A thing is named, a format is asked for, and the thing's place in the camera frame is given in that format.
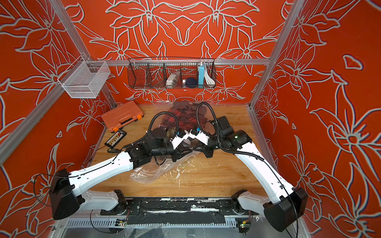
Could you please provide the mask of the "olive plaid shirt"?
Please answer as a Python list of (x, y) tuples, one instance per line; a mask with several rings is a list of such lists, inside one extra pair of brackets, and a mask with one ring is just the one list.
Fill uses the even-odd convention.
[(169, 125), (167, 127), (161, 126), (153, 130), (158, 138), (164, 138), (167, 140), (173, 139), (176, 136), (177, 128)]

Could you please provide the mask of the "red black plaid shirt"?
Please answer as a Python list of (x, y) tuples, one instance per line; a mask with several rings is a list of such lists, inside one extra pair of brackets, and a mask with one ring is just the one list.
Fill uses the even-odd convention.
[[(174, 103), (173, 106), (168, 110), (168, 112), (174, 114), (179, 121), (179, 127), (182, 130), (190, 131), (198, 127), (196, 119), (196, 109), (198, 104), (195, 103)], [(198, 120), (203, 126), (208, 121), (206, 116), (206, 107), (202, 106), (198, 110)], [(170, 115), (165, 115), (161, 122), (162, 126), (176, 127), (176, 122), (174, 118)]]

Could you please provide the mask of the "clear plastic vacuum bag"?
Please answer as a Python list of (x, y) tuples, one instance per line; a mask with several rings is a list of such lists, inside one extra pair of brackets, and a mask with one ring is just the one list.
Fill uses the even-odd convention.
[(187, 106), (173, 106), (168, 112), (156, 114), (146, 134), (137, 141), (124, 146), (133, 163), (131, 180), (151, 183), (163, 173), (182, 164), (197, 154), (191, 140), (203, 146), (210, 145), (213, 135), (203, 129), (207, 123), (206, 102)]

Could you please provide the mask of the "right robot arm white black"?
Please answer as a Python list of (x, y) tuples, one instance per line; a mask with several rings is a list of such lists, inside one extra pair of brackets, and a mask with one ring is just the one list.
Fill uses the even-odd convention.
[(296, 223), (304, 214), (308, 195), (302, 188), (295, 188), (286, 181), (261, 155), (252, 139), (243, 131), (236, 131), (222, 139), (209, 137), (203, 132), (197, 136), (201, 142), (200, 151), (211, 157), (215, 149), (235, 155), (252, 172), (265, 190), (267, 197), (248, 191), (237, 197), (244, 210), (262, 214), (279, 232)]

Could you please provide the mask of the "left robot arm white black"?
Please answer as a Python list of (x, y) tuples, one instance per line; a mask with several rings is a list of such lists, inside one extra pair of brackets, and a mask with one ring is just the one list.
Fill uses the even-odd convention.
[(55, 173), (49, 191), (52, 216), (55, 220), (67, 218), (78, 211), (101, 210), (106, 215), (122, 215), (128, 209), (123, 193), (92, 192), (90, 188), (118, 174), (139, 168), (152, 158), (169, 156), (177, 161), (190, 154), (192, 149), (166, 142), (158, 147), (137, 143), (116, 156), (86, 169), (68, 172), (62, 169)]

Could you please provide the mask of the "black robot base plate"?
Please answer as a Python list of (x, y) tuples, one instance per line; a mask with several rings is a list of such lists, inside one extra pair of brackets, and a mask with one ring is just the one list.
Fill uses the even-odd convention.
[(222, 222), (230, 217), (241, 224), (258, 213), (244, 210), (230, 197), (135, 197), (127, 198), (120, 209), (101, 210), (100, 215), (137, 223)]

